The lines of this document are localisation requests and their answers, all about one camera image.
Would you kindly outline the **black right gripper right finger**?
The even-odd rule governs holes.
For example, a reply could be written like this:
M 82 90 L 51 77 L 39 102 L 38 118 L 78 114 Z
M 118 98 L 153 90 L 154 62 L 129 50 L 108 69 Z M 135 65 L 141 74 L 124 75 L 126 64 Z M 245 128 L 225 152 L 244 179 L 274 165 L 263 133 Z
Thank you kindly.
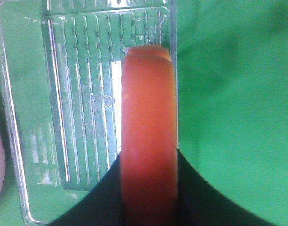
M 273 226 L 211 186 L 178 154 L 178 226 Z

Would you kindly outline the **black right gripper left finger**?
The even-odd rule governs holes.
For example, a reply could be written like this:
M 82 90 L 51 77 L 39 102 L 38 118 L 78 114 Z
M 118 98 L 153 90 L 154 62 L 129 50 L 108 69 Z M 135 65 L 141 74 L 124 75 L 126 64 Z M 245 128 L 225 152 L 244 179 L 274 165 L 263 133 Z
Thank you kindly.
M 124 226 L 120 155 L 98 185 L 50 226 Z

